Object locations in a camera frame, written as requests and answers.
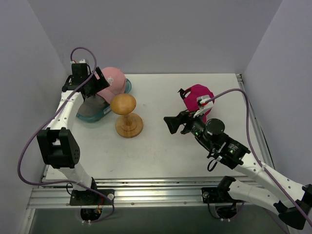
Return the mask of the magenta baseball cap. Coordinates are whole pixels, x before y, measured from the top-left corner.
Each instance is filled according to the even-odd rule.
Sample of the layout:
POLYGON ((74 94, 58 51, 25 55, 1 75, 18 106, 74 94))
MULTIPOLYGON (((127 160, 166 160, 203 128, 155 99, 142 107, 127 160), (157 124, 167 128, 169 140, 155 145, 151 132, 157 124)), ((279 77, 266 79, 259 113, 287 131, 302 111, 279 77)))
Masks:
MULTIPOLYGON (((186 108, 188 111, 196 111, 197 109, 197 102, 196 98, 200 96, 209 95, 210 98, 214 97, 214 94, 209 90, 208 87, 203 86, 201 84, 193 85, 186 90, 183 90, 182 88, 178 91, 180 97, 182 98, 186 108)), ((204 123, 207 122, 207 115, 210 113, 208 111, 205 115, 202 115, 202 121, 204 123)))

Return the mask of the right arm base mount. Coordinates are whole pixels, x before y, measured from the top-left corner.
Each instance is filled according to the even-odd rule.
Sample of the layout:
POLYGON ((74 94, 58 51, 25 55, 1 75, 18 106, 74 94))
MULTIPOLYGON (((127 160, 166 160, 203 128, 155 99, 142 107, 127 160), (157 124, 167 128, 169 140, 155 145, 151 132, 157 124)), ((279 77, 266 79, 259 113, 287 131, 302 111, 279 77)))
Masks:
POLYGON ((217 187, 203 187, 201 188, 201 195, 203 203, 206 204, 243 202, 242 200, 232 199, 229 195, 222 195, 217 187))

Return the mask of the light pink baseball cap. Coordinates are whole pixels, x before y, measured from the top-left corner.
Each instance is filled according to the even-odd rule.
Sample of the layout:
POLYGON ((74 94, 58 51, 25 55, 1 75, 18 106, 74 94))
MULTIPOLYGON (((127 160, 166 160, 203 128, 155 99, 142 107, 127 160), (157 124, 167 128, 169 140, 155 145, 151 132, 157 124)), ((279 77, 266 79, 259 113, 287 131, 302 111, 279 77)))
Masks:
POLYGON ((97 92, 97 94, 110 104, 115 96, 125 93, 126 76, 115 67, 106 67, 101 71, 109 83, 109 87, 97 92))

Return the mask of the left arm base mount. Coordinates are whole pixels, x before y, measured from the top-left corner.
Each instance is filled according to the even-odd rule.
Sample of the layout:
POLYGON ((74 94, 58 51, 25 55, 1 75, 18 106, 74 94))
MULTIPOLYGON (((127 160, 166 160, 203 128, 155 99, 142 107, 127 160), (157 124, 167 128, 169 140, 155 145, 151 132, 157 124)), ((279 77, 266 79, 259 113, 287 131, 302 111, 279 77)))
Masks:
POLYGON ((71 206, 91 206, 91 205, 112 205, 115 197, 115 190, 113 189, 99 189, 99 193, 105 195, 103 196, 91 192, 90 190, 78 191, 72 190, 68 191, 70 195, 70 205, 71 206))

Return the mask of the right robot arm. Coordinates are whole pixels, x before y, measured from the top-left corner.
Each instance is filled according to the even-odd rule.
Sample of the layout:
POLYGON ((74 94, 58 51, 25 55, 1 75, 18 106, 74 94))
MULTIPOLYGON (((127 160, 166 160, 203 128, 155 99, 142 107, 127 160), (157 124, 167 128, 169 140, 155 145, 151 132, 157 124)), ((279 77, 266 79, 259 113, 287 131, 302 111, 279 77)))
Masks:
POLYGON ((191 133, 217 163, 244 174, 260 187, 245 185, 238 179, 225 176, 216 195, 222 201, 242 200, 265 208, 278 215, 286 225, 302 230, 312 209, 312 186, 297 183, 266 163, 256 159, 251 151, 228 136, 224 123, 212 118, 206 123, 194 113, 180 112, 176 117, 164 117, 171 134, 184 125, 181 134, 191 133))

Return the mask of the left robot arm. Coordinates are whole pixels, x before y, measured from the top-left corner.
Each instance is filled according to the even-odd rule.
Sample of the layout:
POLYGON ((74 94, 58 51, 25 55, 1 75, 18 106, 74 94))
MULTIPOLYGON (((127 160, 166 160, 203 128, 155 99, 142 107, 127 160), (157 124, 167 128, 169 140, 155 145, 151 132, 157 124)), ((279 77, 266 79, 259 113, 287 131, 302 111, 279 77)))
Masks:
POLYGON ((94 179, 80 164, 80 148, 72 133, 80 106, 90 96, 109 87, 100 68, 91 72, 85 59, 71 62, 72 73, 61 90, 61 99, 55 117, 37 133, 39 149, 46 165, 61 172, 81 192, 86 204, 98 200, 94 179))

